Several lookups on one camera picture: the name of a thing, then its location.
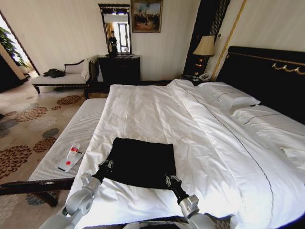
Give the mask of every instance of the small bottle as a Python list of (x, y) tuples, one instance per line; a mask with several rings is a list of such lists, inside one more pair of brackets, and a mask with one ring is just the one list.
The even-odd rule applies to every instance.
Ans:
[(76, 155), (77, 155), (77, 152), (78, 150), (80, 149), (80, 144), (78, 142), (74, 142), (73, 145), (71, 146), (71, 149), (67, 155), (67, 162), (66, 162), (66, 165), (70, 165), (70, 164), (73, 164), (75, 158), (76, 158)]

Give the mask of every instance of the black towel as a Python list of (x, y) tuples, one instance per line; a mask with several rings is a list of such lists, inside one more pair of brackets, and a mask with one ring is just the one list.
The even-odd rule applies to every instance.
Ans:
[(168, 189), (165, 175), (176, 175), (173, 145), (117, 137), (107, 160), (112, 172), (105, 177), (127, 185)]

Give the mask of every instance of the patterned carpet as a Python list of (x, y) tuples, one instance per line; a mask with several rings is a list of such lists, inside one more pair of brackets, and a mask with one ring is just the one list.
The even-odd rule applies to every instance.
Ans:
[[(90, 95), (93, 97), (107, 94)], [(0, 119), (0, 184), (28, 180), (84, 100), (83, 89), (41, 87), (37, 94), (29, 82), (0, 93), (0, 113), (5, 115)], [(0, 196), (0, 228), (39, 228), (64, 205), (68, 191), (52, 195), (58, 198), (55, 208), (31, 194)], [(211, 218), (215, 228), (230, 228), (230, 218)]]

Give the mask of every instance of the dresser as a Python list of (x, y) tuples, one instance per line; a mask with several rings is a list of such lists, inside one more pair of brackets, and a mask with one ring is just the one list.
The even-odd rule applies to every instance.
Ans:
[(140, 83), (140, 56), (101, 56), (98, 61), (106, 84), (138, 85)]

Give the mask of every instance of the mirror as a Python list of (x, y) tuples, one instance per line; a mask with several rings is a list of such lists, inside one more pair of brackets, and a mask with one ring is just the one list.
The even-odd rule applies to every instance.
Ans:
[(129, 4), (99, 4), (109, 54), (131, 54)]

